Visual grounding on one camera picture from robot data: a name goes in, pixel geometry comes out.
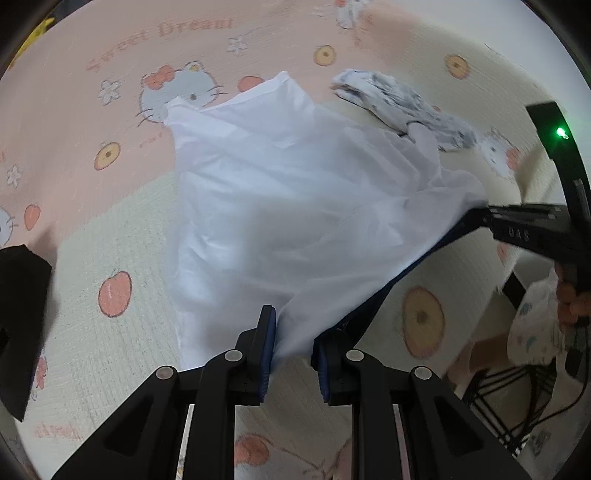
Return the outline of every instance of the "finger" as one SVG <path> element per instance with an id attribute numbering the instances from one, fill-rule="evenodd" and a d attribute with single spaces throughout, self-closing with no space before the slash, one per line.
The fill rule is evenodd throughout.
<path id="1" fill-rule="evenodd" d="M 585 292 L 577 297 L 570 304 L 570 313 L 579 317 L 588 317 L 591 315 L 591 293 Z"/>
<path id="2" fill-rule="evenodd" d="M 558 262 L 554 262 L 554 271 L 556 272 L 556 275 L 558 275 L 558 279 L 560 281 L 564 280 L 564 268 L 562 268 L 562 265 L 560 265 Z"/>
<path id="3" fill-rule="evenodd" d="M 561 303 L 572 303 L 577 299 L 577 291 L 570 283 L 559 283 L 556 287 L 556 298 Z"/>
<path id="4" fill-rule="evenodd" d="M 577 323 L 577 315 L 571 312 L 571 305 L 566 303 L 558 304 L 558 321 L 561 325 L 574 325 Z"/>

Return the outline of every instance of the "metal screw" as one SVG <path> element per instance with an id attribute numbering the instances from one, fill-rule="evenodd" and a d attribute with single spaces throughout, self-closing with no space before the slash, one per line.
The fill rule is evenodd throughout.
<path id="1" fill-rule="evenodd" d="M 242 358 L 242 352 L 240 350 L 228 350 L 223 357 L 229 362 L 238 362 Z"/>
<path id="2" fill-rule="evenodd" d="M 170 367 L 160 367 L 156 370 L 156 378 L 160 380 L 168 380 L 174 375 L 174 370 Z"/>
<path id="3" fill-rule="evenodd" d="M 360 362 L 364 357 L 363 352 L 359 350 L 349 350 L 346 356 L 352 362 Z"/>
<path id="4" fill-rule="evenodd" d="M 427 367 L 417 367 L 414 369 L 414 375 L 421 380 L 429 380 L 432 373 Z"/>

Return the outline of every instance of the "gray patterned cloth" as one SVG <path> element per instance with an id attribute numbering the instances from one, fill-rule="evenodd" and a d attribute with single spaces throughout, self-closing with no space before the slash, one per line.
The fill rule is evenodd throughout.
<path id="1" fill-rule="evenodd" d="M 359 105 L 399 133 L 419 122 L 433 132 L 440 150 L 453 151 L 476 145 L 476 131 L 464 120 L 440 112 L 411 87 L 380 72 L 347 69 L 333 78 L 332 88 L 344 100 Z"/>

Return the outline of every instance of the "human hand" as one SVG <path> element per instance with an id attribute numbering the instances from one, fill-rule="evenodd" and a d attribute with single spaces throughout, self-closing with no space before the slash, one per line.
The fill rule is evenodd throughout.
<path id="1" fill-rule="evenodd" d="M 558 322 L 564 331 L 577 323 L 578 317 L 591 316 L 591 291 L 577 295 L 572 283 L 564 280 L 564 270 L 560 264 L 554 266 L 558 275 L 556 298 L 558 300 Z"/>

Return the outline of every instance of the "white cloth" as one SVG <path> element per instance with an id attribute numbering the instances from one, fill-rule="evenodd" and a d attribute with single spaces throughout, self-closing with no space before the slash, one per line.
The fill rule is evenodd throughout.
<path id="1" fill-rule="evenodd" d="M 310 354 L 335 325 L 427 252 L 468 209 L 478 180 L 415 145 L 316 106 L 286 72 L 198 110 L 180 98 L 178 207 L 167 258 L 181 366 L 203 365 L 279 312 L 274 362 Z"/>
<path id="2" fill-rule="evenodd" d="M 390 128 L 408 132 L 408 124 L 420 122 L 435 134 L 444 151 L 476 145 L 476 131 L 464 120 L 434 109 L 408 85 L 380 72 L 347 69 L 332 82 L 344 100 L 366 108 Z"/>

